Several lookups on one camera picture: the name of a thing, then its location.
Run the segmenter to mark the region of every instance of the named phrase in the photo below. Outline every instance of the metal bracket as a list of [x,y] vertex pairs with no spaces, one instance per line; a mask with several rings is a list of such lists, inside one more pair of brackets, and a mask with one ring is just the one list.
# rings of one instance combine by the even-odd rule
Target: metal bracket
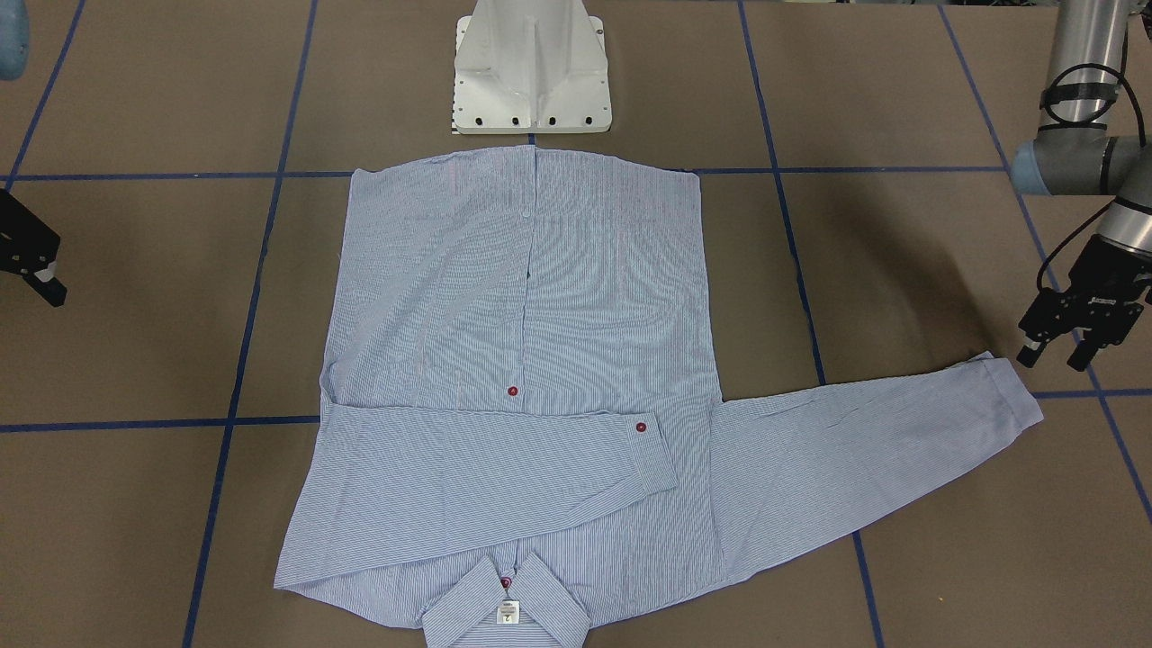
[[[1048,342],[1077,329],[1084,337],[1068,359],[1077,371],[1098,351],[1122,344],[1144,312],[1138,301],[1152,282],[1152,259],[1096,235],[1068,276],[1067,291],[1043,288],[1020,321],[1028,339],[1016,360],[1024,367],[1033,367]],[[1152,294],[1145,300],[1152,303]]]
[[581,0],[480,0],[456,23],[454,133],[602,133],[604,23]]
[[68,294],[55,278],[59,249],[60,235],[0,189],[0,271],[18,274],[53,307]]

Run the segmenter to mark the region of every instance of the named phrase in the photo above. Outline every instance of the shirt collar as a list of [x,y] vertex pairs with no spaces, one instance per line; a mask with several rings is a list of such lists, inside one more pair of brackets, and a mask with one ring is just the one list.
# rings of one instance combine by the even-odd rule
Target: shirt collar
[[448,648],[494,613],[505,598],[520,601],[563,648],[579,648],[592,623],[564,586],[536,553],[530,553],[505,592],[491,558],[484,558],[424,612],[424,639],[429,648]]

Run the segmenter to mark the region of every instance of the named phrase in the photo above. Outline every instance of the shirt sleeve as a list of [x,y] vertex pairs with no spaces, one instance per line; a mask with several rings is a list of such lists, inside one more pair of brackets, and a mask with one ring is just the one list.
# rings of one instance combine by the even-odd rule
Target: shirt sleeve
[[576,527],[676,487],[652,413],[321,404],[276,587]]
[[878,520],[1043,417],[1011,364],[987,354],[924,376],[720,405],[711,479],[727,582]]

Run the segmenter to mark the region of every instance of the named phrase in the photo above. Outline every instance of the dress shirt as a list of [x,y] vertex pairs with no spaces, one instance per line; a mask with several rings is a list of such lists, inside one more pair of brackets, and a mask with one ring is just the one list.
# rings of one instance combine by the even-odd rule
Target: dress shirt
[[698,179],[535,146],[353,175],[320,399],[275,587],[435,648],[577,648],[1043,417],[988,354],[723,402]]

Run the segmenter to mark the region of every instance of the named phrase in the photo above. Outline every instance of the table surface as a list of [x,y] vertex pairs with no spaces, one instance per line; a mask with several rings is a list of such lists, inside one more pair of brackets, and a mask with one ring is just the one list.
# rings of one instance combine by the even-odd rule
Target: table surface
[[[1034,135],[1052,9],[586,5],[613,128],[535,142],[700,175],[726,398],[1015,355],[1044,250],[1106,201],[1021,198],[1006,173]],[[30,2],[0,181],[63,238],[70,293],[53,310],[0,277],[0,643],[423,646],[271,583],[351,169],[525,142],[449,133],[471,7]],[[1145,97],[1150,69],[1134,28]],[[1123,100],[1113,126],[1135,131]],[[1146,641],[1150,349],[1142,322],[1077,374],[1054,342],[1021,369],[1047,421],[986,465],[588,645]]]

